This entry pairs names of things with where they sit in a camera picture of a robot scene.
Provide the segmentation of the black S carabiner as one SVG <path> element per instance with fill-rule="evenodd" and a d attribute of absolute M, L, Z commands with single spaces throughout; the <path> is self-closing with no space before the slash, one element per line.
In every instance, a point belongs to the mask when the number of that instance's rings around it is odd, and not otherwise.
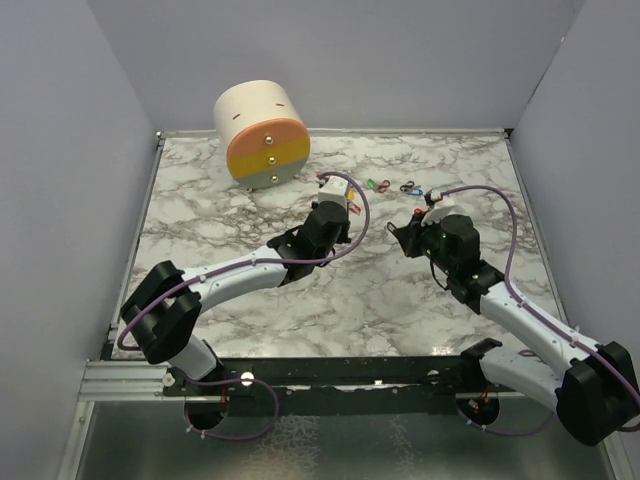
<path fill-rule="evenodd" d="M 414 183 L 413 181 L 408 181 L 408 182 L 406 182 L 406 183 L 402 184 L 402 185 L 399 187 L 399 189 L 400 189 L 402 192 L 407 193 L 407 192 L 411 192 L 411 191 L 414 189 L 414 186 L 415 186 L 415 183 Z"/>

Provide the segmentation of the red S carabiner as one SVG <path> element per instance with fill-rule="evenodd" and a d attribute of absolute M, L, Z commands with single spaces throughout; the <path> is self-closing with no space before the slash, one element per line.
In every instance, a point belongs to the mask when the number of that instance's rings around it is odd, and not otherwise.
<path fill-rule="evenodd" d="M 384 193 L 390 186 L 390 182 L 388 180 L 384 180 L 380 184 L 377 185 L 376 191 L 379 193 Z"/>

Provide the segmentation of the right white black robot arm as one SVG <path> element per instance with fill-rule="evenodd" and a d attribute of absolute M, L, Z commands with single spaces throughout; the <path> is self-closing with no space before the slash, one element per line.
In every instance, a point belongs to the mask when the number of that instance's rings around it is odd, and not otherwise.
<path fill-rule="evenodd" d="M 601 344 L 527 301 L 503 272 L 481 257 L 470 217 L 451 214 L 424 222 L 415 211 L 404 227 L 387 230 L 408 258 L 427 258 L 446 275 L 446 289 L 474 313 L 497 323 L 535 354 L 527 360 L 500 342 L 484 340 L 463 352 L 461 383 L 481 391 L 499 384 L 552 411 L 580 443 L 595 446 L 639 415 L 639 389 L 629 352 Z"/>

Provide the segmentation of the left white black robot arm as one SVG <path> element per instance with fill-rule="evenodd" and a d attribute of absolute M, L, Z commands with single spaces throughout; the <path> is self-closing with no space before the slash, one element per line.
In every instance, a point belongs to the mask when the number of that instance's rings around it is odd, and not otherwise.
<path fill-rule="evenodd" d="M 201 314 L 248 293 L 298 281 L 330 262 L 335 247 L 348 244 L 347 201 L 321 200 L 304 223 L 269 240 L 234 262 L 179 269 L 173 262 L 154 266 L 121 307 L 127 336 L 151 365 L 168 363 L 186 374 L 195 392 L 220 385 L 222 364 L 213 348 L 196 337 Z"/>

